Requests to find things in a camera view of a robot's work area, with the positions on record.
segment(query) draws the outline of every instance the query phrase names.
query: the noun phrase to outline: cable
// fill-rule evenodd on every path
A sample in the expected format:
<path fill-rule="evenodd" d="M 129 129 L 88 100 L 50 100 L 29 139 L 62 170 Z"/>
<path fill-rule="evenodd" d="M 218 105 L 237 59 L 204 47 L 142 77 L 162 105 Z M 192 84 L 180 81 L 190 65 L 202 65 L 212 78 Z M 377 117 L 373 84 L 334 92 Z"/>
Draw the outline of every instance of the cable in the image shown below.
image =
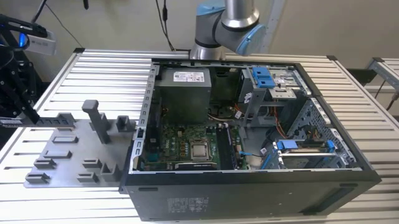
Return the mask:
<path fill-rule="evenodd" d="M 238 154 L 240 154 L 240 155 L 252 155 L 252 156 L 256 156 L 256 157 L 262 157 L 262 156 L 260 156 L 260 155 L 254 155 L 254 154 L 252 154 L 252 153 L 246 153 L 246 152 L 242 152 L 242 151 L 238 151 Z"/>
<path fill-rule="evenodd" d="M 36 12 L 36 14 L 34 14 L 34 16 L 33 16 L 33 18 L 32 18 L 32 20 L 30 20 L 30 23 L 36 23 L 36 20 L 37 20 L 40 14 L 41 14 L 41 10 L 42 10 L 42 8 L 44 8 L 44 5 L 45 5 L 45 2 L 46 2 L 46 1 L 48 1 L 48 0 L 42 0 L 42 1 L 41 1 L 40 6 L 38 6 L 38 9 L 37 9 L 37 12 Z"/>
<path fill-rule="evenodd" d="M 54 18 L 57 19 L 58 23 L 61 24 L 61 27 L 65 29 L 65 31 L 69 33 L 69 35 L 72 36 L 72 38 L 74 39 L 76 43 L 78 44 L 78 46 L 82 48 L 80 42 L 77 41 L 76 37 L 72 35 L 72 33 L 69 32 L 69 30 L 66 29 L 66 27 L 64 26 L 61 20 L 58 19 L 56 13 L 52 11 L 50 7 L 48 6 L 48 4 L 45 3 L 45 6 L 48 7 L 50 13 L 54 15 Z"/>
<path fill-rule="evenodd" d="M 4 65 L 1 65 L 1 67 L 0 67 L 0 70 L 12 62 L 12 60 L 13 60 L 13 51 L 10 50 L 9 51 L 10 52 L 10 58 L 9 58 L 9 60 L 8 60 L 8 62 L 4 64 Z"/>
<path fill-rule="evenodd" d="M 388 105 L 388 107 L 387 107 L 387 109 L 385 109 L 387 111 L 391 109 L 393 102 L 395 102 L 395 101 L 391 100 L 389 105 Z"/>
<path fill-rule="evenodd" d="M 379 95 L 379 93 L 380 93 L 380 89 L 381 89 L 381 87 L 384 86 L 384 84 L 385 84 L 385 80 L 381 82 L 381 84 L 380 84 L 380 88 L 379 88 L 379 90 L 376 91 L 376 94 L 375 94 L 375 99 L 376 99 L 376 96 Z"/>
<path fill-rule="evenodd" d="M 214 118 L 212 115 L 208 114 L 208 117 L 212 118 L 213 120 L 216 121 L 229 121 L 229 120 L 233 120 L 233 119 L 218 119 L 218 118 Z"/>
<path fill-rule="evenodd" d="M 277 132 L 280 133 L 281 137 L 285 139 L 286 136 L 285 136 L 285 133 L 282 131 L 282 128 L 281 128 L 281 125 L 280 125 L 280 122 L 278 122 L 278 118 L 277 118 L 277 114 L 276 114 L 276 108 L 274 108 L 274 125 L 276 125 Z"/>
<path fill-rule="evenodd" d="M 157 9 L 157 16 L 158 16 L 158 18 L 160 18 L 160 23 L 161 23 L 161 31 L 162 31 L 162 34 L 164 34 L 164 36 L 165 36 L 165 38 L 166 38 L 166 41 L 168 41 L 168 45 L 169 45 L 170 51 L 174 51 L 173 45 L 172 45 L 170 41 L 169 41 L 169 37 L 168 37 L 166 32 L 165 32 L 164 27 L 162 27 L 162 22 L 161 22 L 161 11 L 160 11 L 160 5 L 158 5 L 157 0 L 154 0 L 154 3 L 156 3 L 156 9 Z"/>

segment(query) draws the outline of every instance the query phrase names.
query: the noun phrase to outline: gray metal fixture plate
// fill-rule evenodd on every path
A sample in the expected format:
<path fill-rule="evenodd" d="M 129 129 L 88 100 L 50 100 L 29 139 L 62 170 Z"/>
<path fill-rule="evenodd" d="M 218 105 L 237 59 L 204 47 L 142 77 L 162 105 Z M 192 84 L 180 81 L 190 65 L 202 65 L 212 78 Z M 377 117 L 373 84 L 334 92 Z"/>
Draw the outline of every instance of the gray metal fixture plate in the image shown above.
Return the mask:
<path fill-rule="evenodd" d="M 110 128 L 106 131 L 110 142 L 101 144 L 90 127 L 90 120 L 81 119 L 74 123 L 74 130 L 56 129 L 38 156 L 38 166 L 33 166 L 25 181 L 26 188 L 62 187 L 117 187 L 124 159 L 130 145 L 133 132 L 117 132 L 116 120 L 108 120 Z M 42 166 L 52 159 L 54 166 Z"/>

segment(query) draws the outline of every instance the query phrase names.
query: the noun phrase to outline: gray bracket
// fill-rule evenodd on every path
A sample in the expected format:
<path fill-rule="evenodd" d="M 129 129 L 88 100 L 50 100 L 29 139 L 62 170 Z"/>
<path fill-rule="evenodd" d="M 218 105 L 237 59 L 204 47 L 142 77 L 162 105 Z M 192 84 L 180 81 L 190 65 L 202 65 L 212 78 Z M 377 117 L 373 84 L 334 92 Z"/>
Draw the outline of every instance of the gray bracket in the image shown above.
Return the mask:
<path fill-rule="evenodd" d="M 45 173 L 28 173 L 25 176 L 25 180 L 34 184 L 34 183 L 48 183 L 49 176 Z"/>
<path fill-rule="evenodd" d="M 105 114 L 98 113 L 98 101 L 93 99 L 86 99 L 82 103 L 81 110 L 88 114 L 88 117 L 92 121 L 94 132 L 98 135 L 98 139 L 102 144 L 106 144 L 110 139 L 106 133 L 109 123 L 105 117 Z"/>
<path fill-rule="evenodd" d="M 33 166 L 37 169 L 53 169 L 56 166 L 56 162 L 52 159 L 36 159 L 33 162 Z"/>

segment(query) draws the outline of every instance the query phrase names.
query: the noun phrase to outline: aluminum extrusion table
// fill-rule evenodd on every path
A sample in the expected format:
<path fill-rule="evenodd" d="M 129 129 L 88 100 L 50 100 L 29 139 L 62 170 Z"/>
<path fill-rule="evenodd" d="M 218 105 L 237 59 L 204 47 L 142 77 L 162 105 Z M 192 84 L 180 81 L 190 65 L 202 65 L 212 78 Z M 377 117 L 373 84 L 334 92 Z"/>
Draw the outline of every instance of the aluminum extrusion table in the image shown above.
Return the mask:
<path fill-rule="evenodd" d="M 186 58 L 186 53 L 90 50 L 73 53 L 36 104 L 41 116 L 81 111 L 85 99 L 98 110 L 138 118 L 152 57 Z M 341 64 L 325 56 L 226 55 L 228 60 L 300 63 L 333 109 L 381 183 L 326 217 L 200 220 L 186 223 L 399 223 L 399 124 Z M 128 195 L 116 188 L 25 189 L 24 177 L 46 140 L 49 128 L 18 128 L 0 151 L 0 221 L 10 223 L 140 223 Z"/>
<path fill-rule="evenodd" d="M 399 92 L 399 59 L 375 57 L 368 69 L 372 69 Z"/>

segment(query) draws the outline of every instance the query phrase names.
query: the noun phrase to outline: blue drive bracket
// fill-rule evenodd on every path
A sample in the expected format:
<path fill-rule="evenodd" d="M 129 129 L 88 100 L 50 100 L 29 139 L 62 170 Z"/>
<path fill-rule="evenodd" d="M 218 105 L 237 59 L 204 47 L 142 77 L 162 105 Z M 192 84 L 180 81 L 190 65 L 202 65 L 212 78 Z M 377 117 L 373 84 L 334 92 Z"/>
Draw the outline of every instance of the blue drive bracket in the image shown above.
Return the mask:
<path fill-rule="evenodd" d="M 278 140 L 278 142 L 276 143 L 276 148 L 280 151 L 286 150 L 286 149 L 296 149 L 297 144 L 296 144 L 294 140 Z"/>
<path fill-rule="evenodd" d="M 257 88 L 273 88 L 274 81 L 269 75 L 269 71 L 264 67 L 252 67 L 252 76 L 256 80 Z"/>

